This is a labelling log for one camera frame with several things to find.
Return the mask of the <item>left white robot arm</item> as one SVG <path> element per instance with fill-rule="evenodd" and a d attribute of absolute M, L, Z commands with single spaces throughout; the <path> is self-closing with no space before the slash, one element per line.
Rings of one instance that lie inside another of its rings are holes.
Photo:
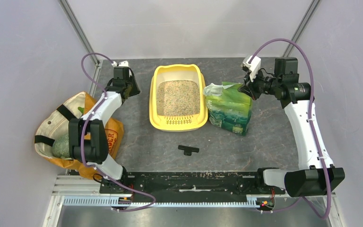
<path fill-rule="evenodd" d="M 109 153 L 105 126 L 125 100 L 139 93 L 132 69 L 123 62 L 114 67 L 113 78 L 92 109 L 68 124 L 70 158 L 95 168 L 103 178 L 112 181 L 111 187 L 118 193 L 126 192 L 130 184 L 123 177 L 125 168 Z"/>

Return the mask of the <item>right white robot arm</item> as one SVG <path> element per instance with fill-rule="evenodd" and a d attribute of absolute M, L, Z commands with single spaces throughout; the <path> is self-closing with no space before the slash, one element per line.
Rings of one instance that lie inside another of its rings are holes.
<path fill-rule="evenodd" d="M 291 124 L 298 151 L 298 170 L 273 167 L 258 169 L 254 188 L 267 193 L 272 187 L 286 190 L 290 197 L 323 196 L 332 192 L 345 178 L 341 167 L 335 167 L 320 135 L 315 104 L 310 100 L 311 86 L 299 82 L 298 60 L 276 58 L 274 72 L 265 76 L 259 57 L 246 57 L 241 68 L 246 72 L 239 91 L 257 100 L 262 94 L 280 101 Z"/>

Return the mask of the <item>green litter bag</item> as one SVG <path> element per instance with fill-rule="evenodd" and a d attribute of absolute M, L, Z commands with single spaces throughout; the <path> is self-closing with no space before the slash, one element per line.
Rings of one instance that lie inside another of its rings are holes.
<path fill-rule="evenodd" d="M 211 83 L 203 89 L 209 122 L 221 129 L 246 135 L 251 119 L 252 98 L 239 91 L 241 83 Z"/>

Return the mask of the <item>yellow litter box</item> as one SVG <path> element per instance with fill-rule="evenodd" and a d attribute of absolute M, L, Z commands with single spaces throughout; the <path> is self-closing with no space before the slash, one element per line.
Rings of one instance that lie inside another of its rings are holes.
<path fill-rule="evenodd" d="M 192 131 L 208 119 L 204 76 L 195 64 L 156 68 L 149 99 L 150 123 L 162 131 Z"/>

